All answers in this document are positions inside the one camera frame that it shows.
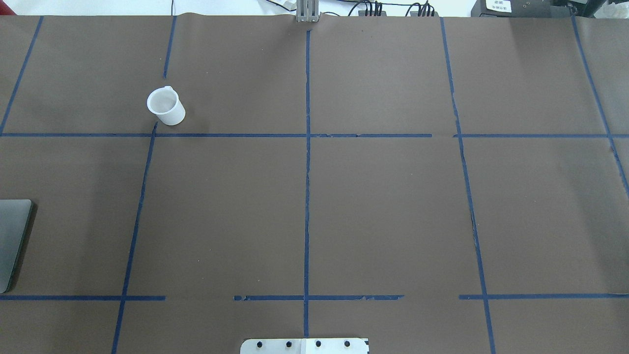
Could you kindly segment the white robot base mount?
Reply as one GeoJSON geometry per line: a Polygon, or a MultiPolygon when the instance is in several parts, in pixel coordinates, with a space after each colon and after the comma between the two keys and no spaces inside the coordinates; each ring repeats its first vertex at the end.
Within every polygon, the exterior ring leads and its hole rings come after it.
{"type": "Polygon", "coordinates": [[[363,338],[277,338],[248,339],[241,354],[368,354],[368,339],[363,338]]]}

